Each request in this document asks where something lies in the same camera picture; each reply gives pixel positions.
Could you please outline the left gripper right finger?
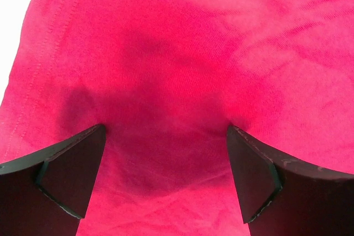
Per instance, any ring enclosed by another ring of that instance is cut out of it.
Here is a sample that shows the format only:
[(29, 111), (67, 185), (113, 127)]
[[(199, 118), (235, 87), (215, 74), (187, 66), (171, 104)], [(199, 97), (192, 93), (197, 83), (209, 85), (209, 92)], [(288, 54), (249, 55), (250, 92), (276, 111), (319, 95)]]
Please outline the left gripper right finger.
[(234, 125), (227, 150), (251, 235), (353, 234), (353, 175), (300, 160)]

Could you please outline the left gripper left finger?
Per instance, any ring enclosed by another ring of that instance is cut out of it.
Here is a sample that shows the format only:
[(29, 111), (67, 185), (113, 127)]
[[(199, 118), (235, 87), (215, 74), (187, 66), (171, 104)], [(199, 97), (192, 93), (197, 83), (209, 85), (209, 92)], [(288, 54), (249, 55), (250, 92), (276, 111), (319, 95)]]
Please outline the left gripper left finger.
[(1, 235), (76, 235), (106, 143), (102, 124), (1, 164)]

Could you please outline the red t-shirt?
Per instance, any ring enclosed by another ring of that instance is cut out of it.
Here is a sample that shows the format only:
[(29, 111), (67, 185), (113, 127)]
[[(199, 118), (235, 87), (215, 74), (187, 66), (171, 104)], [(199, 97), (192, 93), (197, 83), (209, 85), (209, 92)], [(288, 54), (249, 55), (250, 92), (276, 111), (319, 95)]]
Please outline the red t-shirt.
[(353, 172), (353, 0), (32, 0), (1, 161), (99, 123), (79, 235), (248, 235), (229, 124)]

